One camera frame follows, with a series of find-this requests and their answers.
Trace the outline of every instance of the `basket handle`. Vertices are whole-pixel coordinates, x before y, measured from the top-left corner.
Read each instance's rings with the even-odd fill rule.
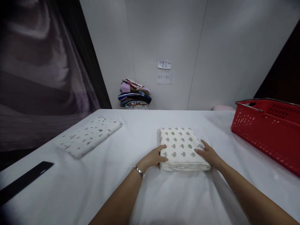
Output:
[[[261,109],[257,109],[257,108],[254,108],[254,107],[251,107],[251,106],[248,106],[248,105],[239,103],[239,102],[252,101],[252,100],[259,100],[259,98],[245,99],[245,100],[243,100],[243,101],[236,101],[235,103],[236,103],[236,104],[239,104],[239,105],[242,105],[242,106],[246,106],[246,107],[248,107],[248,108],[254,109],[254,110],[259,111],[259,112],[263,112],[263,110],[261,110]]]
[[[252,100],[271,100],[271,101],[281,102],[281,103],[285,103],[285,104],[289,104],[289,105],[300,106],[300,105],[297,105],[297,104],[294,104],[294,103],[284,102],[284,101],[276,100],[276,99],[273,99],[273,98],[250,98],[250,99],[245,99],[245,100],[237,101],[237,102],[245,102],[245,101],[252,101]]]

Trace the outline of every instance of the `black ruler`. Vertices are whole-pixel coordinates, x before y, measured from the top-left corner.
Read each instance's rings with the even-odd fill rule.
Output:
[[[53,165],[54,163],[43,161],[29,170],[26,174],[0,190],[0,206],[12,199],[16,194],[30,185],[36,178],[45,173]]]

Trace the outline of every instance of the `blue fabric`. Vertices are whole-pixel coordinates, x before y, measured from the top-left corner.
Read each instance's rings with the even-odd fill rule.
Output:
[[[148,104],[151,102],[151,97],[142,91],[139,91],[139,93],[121,93],[119,94],[118,99],[120,102],[124,99],[141,100],[147,102]]]
[[[120,106],[121,107],[125,107],[126,103],[128,102],[131,102],[131,101],[134,101],[134,100],[131,100],[131,99],[124,99],[120,102]]]

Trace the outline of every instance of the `folded baby blanket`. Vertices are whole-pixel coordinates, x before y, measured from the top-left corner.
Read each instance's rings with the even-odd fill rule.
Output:
[[[161,150],[161,156],[169,159],[160,163],[162,170],[197,171],[211,168],[210,164],[194,151],[195,148],[204,148],[191,128],[161,128],[160,142],[167,145]]]
[[[75,158],[80,158],[121,126],[122,123],[118,121],[96,117],[75,131],[60,135],[54,144]]]

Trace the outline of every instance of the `paper note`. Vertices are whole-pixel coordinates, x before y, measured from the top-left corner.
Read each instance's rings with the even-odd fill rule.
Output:
[[[157,74],[158,84],[173,84],[174,71],[173,70],[161,70]]]
[[[158,60],[158,68],[171,69],[171,62],[168,60]]]

